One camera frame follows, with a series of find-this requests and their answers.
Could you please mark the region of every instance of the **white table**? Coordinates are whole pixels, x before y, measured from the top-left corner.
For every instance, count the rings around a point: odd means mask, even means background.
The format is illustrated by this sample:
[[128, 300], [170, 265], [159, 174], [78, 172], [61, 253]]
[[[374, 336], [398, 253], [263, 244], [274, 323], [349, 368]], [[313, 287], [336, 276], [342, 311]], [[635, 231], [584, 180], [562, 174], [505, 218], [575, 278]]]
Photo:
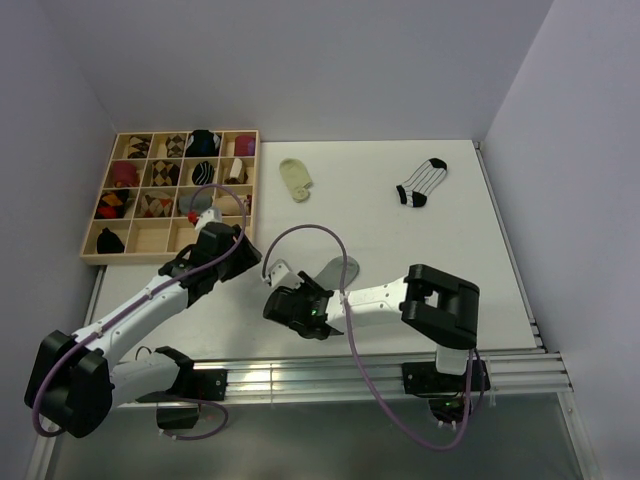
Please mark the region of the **white table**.
[[[318, 223], [333, 229], [360, 263], [350, 289], [386, 283], [424, 263], [480, 287], [478, 347], [517, 350], [536, 344], [495, 211], [471, 141], [274, 142], [262, 145], [256, 246], [263, 253], [288, 227]], [[278, 165], [299, 158], [314, 185], [294, 203]], [[424, 208], [400, 204], [395, 185], [424, 161], [449, 166]], [[310, 275], [339, 254], [319, 231], [296, 232], [280, 242], [282, 257]], [[146, 285], [157, 265], [107, 268], [94, 321]], [[193, 359], [273, 359], [349, 354], [346, 336], [304, 340], [262, 318], [270, 289], [256, 267], [215, 286], [193, 307], [166, 321], [140, 345], [174, 347]], [[435, 344], [402, 324], [356, 330], [363, 354], [434, 352]], [[133, 359], [133, 351], [125, 360]]]

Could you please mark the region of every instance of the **purple cable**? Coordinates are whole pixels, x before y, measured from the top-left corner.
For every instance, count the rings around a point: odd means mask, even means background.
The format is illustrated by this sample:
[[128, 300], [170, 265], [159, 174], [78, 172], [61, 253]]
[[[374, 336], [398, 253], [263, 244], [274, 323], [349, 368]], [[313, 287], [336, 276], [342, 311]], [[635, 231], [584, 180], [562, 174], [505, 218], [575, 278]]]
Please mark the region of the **purple cable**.
[[356, 362], [356, 366], [358, 367], [358, 370], [360, 370], [360, 374], [362, 375], [362, 378], [367, 384], [367, 387], [369, 387], [369, 391], [378, 402], [378, 405], [380, 406], [382, 411], [387, 415], [387, 417], [389, 417], [391, 421], [395, 423], [400, 430], [402, 430], [409, 438], [411, 438], [414, 442], [416, 442], [421, 447], [424, 447], [428, 450], [432, 450], [435, 452], [446, 452], [449, 450], [453, 450], [462, 441], [462, 437], [464, 436], [464, 432], [466, 431], [467, 424], [469, 422], [469, 410], [471, 405], [471, 375], [473, 370], [473, 350], [469, 351], [469, 360], [467, 362], [467, 378], [466, 378], [466, 385], [465, 385], [466, 400], [465, 400], [464, 415], [462, 417], [462, 424], [460, 426], [460, 430], [458, 430], [456, 437], [453, 439], [453, 441], [449, 445], [440, 446], [440, 445], [434, 445], [432, 443], [429, 443], [426, 440], [424, 440], [422, 437], [420, 437], [416, 432], [411, 430], [404, 423], [402, 423], [402, 421], [396, 416], [396, 414], [393, 413], [393, 410], [391, 410], [389, 405], [387, 405], [387, 403], [383, 400], [382, 396], [380, 395], [380, 392], [378, 392], [378, 389], [376, 388], [373, 381], [369, 377], [369, 374], [367, 374], [367, 371], [364, 368], [362, 359], [358, 354], [355, 339], [353, 336], [353, 324], [351, 322], [351, 307], [349, 305], [347, 297], [345, 296], [345, 278], [347, 275], [347, 249], [345, 248], [344, 244], [342, 243], [342, 240], [340, 240], [338, 235], [336, 235], [332, 230], [328, 229], [327, 227], [323, 227], [322, 225], [314, 225], [314, 224], [298, 225], [296, 227], [291, 227], [285, 230], [284, 232], [282, 232], [280, 235], [276, 237], [276, 239], [273, 241], [273, 243], [267, 250], [267, 254], [264, 257], [264, 262], [262, 264], [262, 277], [266, 278], [269, 256], [271, 255], [271, 252], [273, 251], [276, 244], [284, 236], [290, 234], [291, 232], [295, 232], [296, 230], [302, 230], [305, 228], [322, 230], [323, 232], [328, 233], [338, 243], [338, 246], [342, 251], [342, 272], [340, 274], [340, 294], [343, 296], [343, 306], [345, 309], [346, 320], [347, 320], [347, 338], [349, 339], [349, 347], [351, 348], [351, 355], [353, 356], [353, 360]]
[[[218, 265], [220, 262], [223, 262], [224, 260], [226, 260], [229, 257], [229, 255], [231, 255], [240, 246], [240, 242], [242, 241], [242, 239], [245, 236], [244, 235], [245, 229], [247, 228], [247, 212], [246, 212], [246, 210], [244, 208], [244, 204], [243, 204], [242, 200], [240, 200], [240, 197], [238, 197], [238, 195], [236, 195], [233, 192], [233, 190], [231, 190], [229, 187], [227, 187], [225, 185], [220, 185], [220, 184], [217, 184], [217, 183], [209, 183], [207, 185], [201, 186], [198, 190], [195, 191], [195, 193], [193, 194], [193, 197], [191, 197], [191, 205], [189, 206], [189, 210], [191, 210], [191, 208], [193, 206], [193, 200], [196, 198], [196, 196], [202, 190], [204, 190], [206, 188], [221, 188], [222, 190], [227, 192], [229, 195], [231, 195], [236, 202], [238, 202], [238, 205], [240, 206], [240, 211], [242, 212], [242, 230], [240, 231], [240, 235], [238, 235], [238, 239], [236, 240], [236, 243], [234, 243], [231, 246], [231, 248], [229, 248], [229, 250], [224, 252], [218, 258], [215, 258], [215, 259], [211, 260], [209, 263], [205, 263], [204, 265], [200, 265], [199, 267], [196, 267], [196, 268], [194, 268], [192, 270], [183, 272], [180, 275], [177, 275], [176, 277], [173, 277], [173, 278], [167, 280], [166, 282], [161, 283], [160, 285], [158, 285], [156, 288], [151, 290], [149, 295], [143, 295], [140, 298], [138, 298], [138, 300], [133, 302], [131, 305], [129, 305], [127, 308], [122, 310], [117, 315], [114, 315], [114, 317], [111, 320], [106, 322], [102, 326], [102, 334], [104, 334], [105, 332], [110, 330], [120, 320], [122, 320], [123, 318], [125, 318], [128, 315], [130, 315], [131, 313], [133, 313], [142, 304], [144, 304], [145, 302], [150, 300], [153, 296], [155, 296], [158, 293], [160, 293], [161, 291], [163, 291], [165, 288], [173, 285], [174, 283], [179, 282], [180, 280], [182, 280], [182, 279], [184, 279], [186, 277], [189, 277], [189, 276], [194, 275], [194, 274], [196, 274], [198, 272], [201, 272], [203, 270], [206, 270], [208, 268], [211, 268], [211, 267], [214, 267], [214, 266]], [[47, 431], [44, 428], [42, 428], [42, 425], [40, 424], [40, 408], [42, 407], [42, 399], [44, 397], [45, 392], [47, 391], [47, 388], [49, 388], [49, 384], [51, 383], [53, 378], [56, 376], [58, 371], [65, 364], [65, 362], [67, 360], [69, 360], [69, 358], [71, 358], [73, 355], [75, 355], [81, 348], [85, 347], [87, 344], [91, 343], [93, 340], [95, 340], [98, 337], [99, 337], [98, 333], [92, 333], [89, 336], [87, 336], [87, 338], [85, 338], [84, 340], [81, 340], [79, 343], [74, 345], [71, 348], [71, 350], [69, 350], [67, 353], [65, 353], [60, 358], [60, 360], [58, 360], [56, 362], [56, 364], [51, 368], [51, 370], [49, 370], [49, 373], [47, 373], [47, 375], [44, 377], [44, 380], [42, 381], [42, 384], [40, 385], [40, 388], [38, 389], [38, 393], [36, 394], [36, 398], [35, 398], [35, 400], [33, 402], [33, 410], [32, 410], [32, 413], [31, 413], [31, 421], [33, 423], [33, 428], [35, 428], [36, 432], [39, 435], [41, 435], [43, 437], [50, 438], [50, 437], [58, 436], [58, 435], [60, 435], [61, 433], [64, 432], [64, 429], [62, 429], [62, 428], [60, 430], [56, 430], [55, 432], [50, 432], [50, 431]]]
[[229, 410], [227, 410], [225, 407], [223, 407], [219, 403], [212, 402], [211, 400], [194, 400], [192, 398], [172, 397], [171, 399], [178, 400], [179, 402], [195, 403], [197, 405], [209, 405], [210, 407], [217, 408], [224, 415], [224, 419], [222, 420], [222, 423], [219, 426], [217, 426], [214, 430], [211, 430], [210, 432], [207, 432], [207, 433], [203, 433], [202, 435], [193, 435], [193, 436], [176, 435], [175, 433], [171, 433], [171, 432], [167, 432], [166, 430], [163, 430], [162, 431], [163, 435], [166, 435], [167, 437], [171, 437], [176, 440], [184, 440], [184, 441], [204, 440], [205, 438], [213, 437], [216, 433], [219, 433], [227, 425], [227, 422], [229, 421]]

